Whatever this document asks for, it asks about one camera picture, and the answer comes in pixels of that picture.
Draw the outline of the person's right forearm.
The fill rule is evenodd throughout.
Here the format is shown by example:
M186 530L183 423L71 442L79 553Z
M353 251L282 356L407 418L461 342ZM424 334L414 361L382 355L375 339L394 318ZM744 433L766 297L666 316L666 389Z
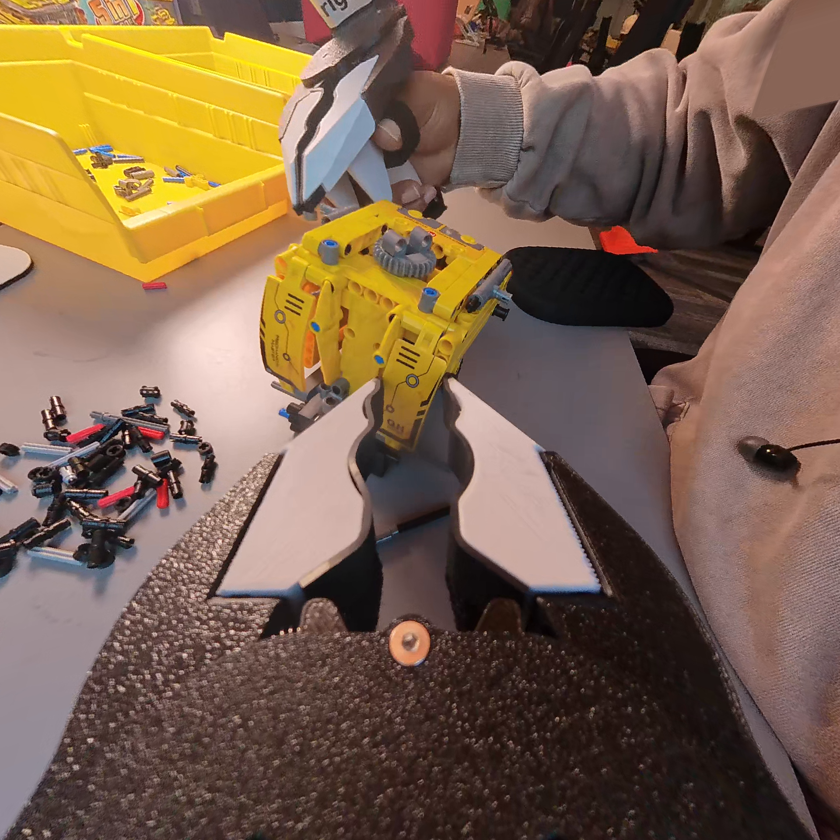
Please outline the person's right forearm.
M594 77L448 69L460 101L449 177L512 217L628 229L662 248L785 225L838 154L838 107L752 113L782 25L803 2L718 21L678 62L651 49Z

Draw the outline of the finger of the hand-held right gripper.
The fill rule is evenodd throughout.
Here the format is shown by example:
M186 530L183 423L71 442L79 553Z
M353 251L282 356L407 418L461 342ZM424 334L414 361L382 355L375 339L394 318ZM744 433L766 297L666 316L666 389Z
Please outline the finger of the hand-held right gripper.
M323 80L301 100L310 109L298 144L300 214L312 214L347 173L371 202L377 201L375 118L363 98L376 63L372 56L340 80Z
M323 102L323 95L321 86L298 86L280 116L279 139L287 189L292 209L300 216L311 216L314 208L303 186L302 158L329 107L330 101Z

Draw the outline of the orange traffic cone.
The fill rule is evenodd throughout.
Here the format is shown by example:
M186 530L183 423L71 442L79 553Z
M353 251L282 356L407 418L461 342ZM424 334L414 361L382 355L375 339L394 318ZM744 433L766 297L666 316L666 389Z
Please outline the orange traffic cone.
M638 244L623 227L614 226L597 234L597 243L606 253L616 256L638 256L657 253L657 249Z

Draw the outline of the grey desk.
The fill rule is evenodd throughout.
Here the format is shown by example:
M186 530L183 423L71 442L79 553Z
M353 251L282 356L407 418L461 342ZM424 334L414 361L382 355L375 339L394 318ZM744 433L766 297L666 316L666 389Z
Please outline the grey desk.
M217 477L145 513L134 549L105 570L27 556L2 579L2 834L52 759L77 693L112 626L167 550L266 454L288 440L288 399L259 354L259 304L277 254L308 230L283 217L172 272L167 289L2 227L33 270L2 292L2 441L40 438L59 395L73 428L158 385L196 410ZM559 453L647 542L693 602L673 533L669 447L620 329L567 328L511 308L469 349L459 379L541 446Z

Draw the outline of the thin dark axle rod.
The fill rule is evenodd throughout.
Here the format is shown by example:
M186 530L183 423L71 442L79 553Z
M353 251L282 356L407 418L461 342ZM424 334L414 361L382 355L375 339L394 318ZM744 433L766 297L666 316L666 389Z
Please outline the thin dark axle rod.
M389 540L393 539L394 537L400 534L419 529L429 523L436 522L448 516L449 506L439 507L432 511L426 511L423 514L419 514L411 519L395 524L394 526L383 531L382 533L378 533L375 537L375 540L377 543L388 542Z

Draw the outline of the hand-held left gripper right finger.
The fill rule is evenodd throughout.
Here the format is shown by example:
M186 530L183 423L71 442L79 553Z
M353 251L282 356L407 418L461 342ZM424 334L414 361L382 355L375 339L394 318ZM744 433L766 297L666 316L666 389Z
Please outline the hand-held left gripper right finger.
M459 543L531 595L601 593L545 450L456 379L444 386L451 442L465 446Z

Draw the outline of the heap of blue grey pins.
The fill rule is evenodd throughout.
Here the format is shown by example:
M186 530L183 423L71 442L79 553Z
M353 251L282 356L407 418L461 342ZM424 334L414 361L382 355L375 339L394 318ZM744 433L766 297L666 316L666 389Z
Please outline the heap of blue grey pins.
M73 153L88 177L125 218L173 207L221 186L182 165L153 164L142 155L117 152L109 144L79 148Z

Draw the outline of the red folded bag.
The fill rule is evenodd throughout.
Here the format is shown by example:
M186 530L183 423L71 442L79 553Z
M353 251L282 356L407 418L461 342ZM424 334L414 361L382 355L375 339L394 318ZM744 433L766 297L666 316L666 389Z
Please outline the red folded bag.
M401 1L414 30L415 68L446 67L455 37L458 1ZM329 27L310 2L304 1L302 21L307 42L322 46L331 36Z

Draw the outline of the blue toy kit box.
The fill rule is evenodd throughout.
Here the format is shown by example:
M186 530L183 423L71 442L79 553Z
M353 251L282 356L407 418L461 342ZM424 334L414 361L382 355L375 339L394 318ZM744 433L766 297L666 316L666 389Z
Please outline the blue toy kit box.
M1 1L2 25L174 26L175 1Z

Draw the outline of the yellow block toy model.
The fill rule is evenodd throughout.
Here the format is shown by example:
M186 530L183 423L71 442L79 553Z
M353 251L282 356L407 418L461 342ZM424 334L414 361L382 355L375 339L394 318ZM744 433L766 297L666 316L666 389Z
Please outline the yellow block toy model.
M275 258L259 345L280 414L301 433L366 383L384 405L369 471L414 450L442 380L491 316L505 319L509 258L391 202L329 214Z

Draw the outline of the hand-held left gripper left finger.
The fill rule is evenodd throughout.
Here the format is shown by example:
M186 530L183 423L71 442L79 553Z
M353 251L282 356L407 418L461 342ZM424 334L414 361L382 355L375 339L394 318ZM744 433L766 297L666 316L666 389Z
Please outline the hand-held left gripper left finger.
M382 419L382 381L374 378L284 447L218 596L289 595L362 546L373 523L365 481L384 473Z

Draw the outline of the person's right hand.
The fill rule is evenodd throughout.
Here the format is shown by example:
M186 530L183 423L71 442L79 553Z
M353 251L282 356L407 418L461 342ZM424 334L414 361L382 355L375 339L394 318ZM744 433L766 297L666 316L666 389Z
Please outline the person's right hand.
M460 128L457 80L448 73L415 71L397 97L412 110L419 141L411 157L416 179L396 182L393 201L424 211L437 189L448 184L454 166Z

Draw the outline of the black clip microphone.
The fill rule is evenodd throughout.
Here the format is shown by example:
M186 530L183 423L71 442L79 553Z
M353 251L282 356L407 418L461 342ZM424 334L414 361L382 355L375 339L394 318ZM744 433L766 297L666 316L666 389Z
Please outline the black clip microphone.
M792 478L802 467L795 452L838 444L838 438L830 438L785 447L773 444L763 437L747 436L736 443L736 449L748 463L759 466L774 476Z

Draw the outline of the white book stand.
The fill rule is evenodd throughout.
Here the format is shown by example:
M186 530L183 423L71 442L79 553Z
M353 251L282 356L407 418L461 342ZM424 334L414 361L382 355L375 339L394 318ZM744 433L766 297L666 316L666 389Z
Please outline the white book stand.
M34 267L30 254L13 246L0 245L0 258L1 291L26 277Z

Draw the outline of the yellow plastic parts bin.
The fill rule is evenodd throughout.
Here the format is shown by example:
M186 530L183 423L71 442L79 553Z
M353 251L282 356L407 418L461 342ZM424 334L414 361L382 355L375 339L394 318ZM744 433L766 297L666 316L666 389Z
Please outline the yellow plastic parts bin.
M72 60L2 64L2 223L138 280L289 209L277 132L194 96ZM125 218L73 151L109 144L221 186Z
M73 60L123 76L173 76L175 66L290 95L310 56L241 35L215 37L207 27L3 25L6 61Z

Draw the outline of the pile of small block pieces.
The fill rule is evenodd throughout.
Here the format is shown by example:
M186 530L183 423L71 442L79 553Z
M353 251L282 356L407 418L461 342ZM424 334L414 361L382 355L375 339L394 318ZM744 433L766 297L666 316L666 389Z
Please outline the pile of small block pieces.
M38 514L2 526L1 575L20 555L74 569L104 570L119 551L134 547L130 529L151 508L166 511L184 501L183 456L199 458L197 481L209 488L218 468L213 445L196 431L196 413L172 400L175 428L161 414L157 385L143 385L140 401L116 413L91 413L91 425L71 430L58 395L40 412L43 440L3 441L2 465L36 459L27 473Z

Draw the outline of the beige hoodie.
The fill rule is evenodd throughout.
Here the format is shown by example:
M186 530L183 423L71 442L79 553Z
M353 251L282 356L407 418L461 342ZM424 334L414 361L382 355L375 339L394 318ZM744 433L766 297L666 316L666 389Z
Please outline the beige hoodie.
M697 357L656 377L675 531L710 624L752 698L838 823L838 446L775 477L737 452L838 435L838 105L752 107L805 2L723 19L681 65L679 169L633 234L662 249L768 229L763 252Z

